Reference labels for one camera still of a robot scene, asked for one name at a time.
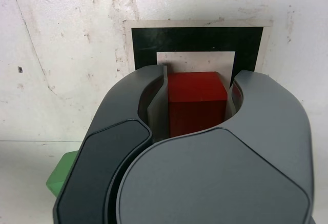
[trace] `white wall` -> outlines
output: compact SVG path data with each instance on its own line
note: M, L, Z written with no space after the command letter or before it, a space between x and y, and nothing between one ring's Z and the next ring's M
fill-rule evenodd
M314 214L324 223L327 2L0 0L0 140L81 141L103 96L129 72L124 20L272 20L262 71L290 90L310 118Z

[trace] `black border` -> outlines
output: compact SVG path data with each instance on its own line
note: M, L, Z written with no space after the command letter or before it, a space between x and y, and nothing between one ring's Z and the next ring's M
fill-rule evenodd
M234 51L231 83L254 71L263 27L132 28L135 69L157 64L157 52Z

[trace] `red block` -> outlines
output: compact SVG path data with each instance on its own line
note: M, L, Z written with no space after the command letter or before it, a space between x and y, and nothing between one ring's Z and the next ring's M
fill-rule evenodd
M170 136L216 126L224 121L227 92L216 72L168 75Z

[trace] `green cube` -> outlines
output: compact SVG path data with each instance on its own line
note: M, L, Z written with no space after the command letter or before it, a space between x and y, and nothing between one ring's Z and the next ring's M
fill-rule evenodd
M46 185L55 197L57 197L62 189L65 179L74 163L78 151L65 153L57 164L56 168L49 176Z

